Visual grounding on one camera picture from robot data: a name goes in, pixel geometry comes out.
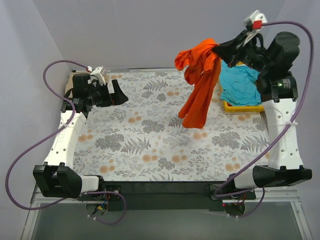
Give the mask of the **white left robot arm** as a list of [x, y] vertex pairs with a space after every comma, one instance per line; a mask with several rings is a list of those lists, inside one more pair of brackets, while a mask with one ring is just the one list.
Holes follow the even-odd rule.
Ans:
[[128, 101], [117, 79], [100, 84], [95, 74], [80, 72], [70, 76], [61, 107], [60, 131], [43, 164], [36, 165], [33, 176], [44, 197], [78, 198], [87, 192], [102, 191], [103, 177], [79, 175], [73, 168], [74, 152], [81, 130], [93, 107], [119, 106]]

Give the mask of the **orange t shirt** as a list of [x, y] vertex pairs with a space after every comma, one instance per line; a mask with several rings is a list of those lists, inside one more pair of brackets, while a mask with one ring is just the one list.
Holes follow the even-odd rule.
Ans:
[[184, 79], [194, 86], [188, 100], [178, 113], [182, 126], [201, 129], [205, 126], [214, 88], [221, 73], [221, 58], [213, 52], [219, 44], [212, 38], [181, 51], [174, 60], [175, 68], [185, 70]]

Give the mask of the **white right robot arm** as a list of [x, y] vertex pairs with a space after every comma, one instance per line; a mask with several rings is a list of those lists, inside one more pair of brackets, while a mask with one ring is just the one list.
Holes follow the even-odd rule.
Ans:
[[266, 115], [270, 143], [254, 162], [266, 153], [270, 153], [270, 157], [266, 165], [256, 165], [252, 170], [245, 166], [230, 175], [213, 192], [216, 198], [228, 197], [237, 191], [243, 193], [246, 189], [294, 186], [312, 178], [312, 170], [304, 167], [299, 152], [295, 121], [298, 87], [290, 72], [300, 52], [300, 39], [291, 32], [282, 31], [268, 48], [264, 48], [257, 46], [257, 42], [263, 42], [261, 34], [251, 40], [246, 39], [248, 35], [244, 30], [212, 51], [230, 68], [242, 62], [259, 72], [256, 86]]

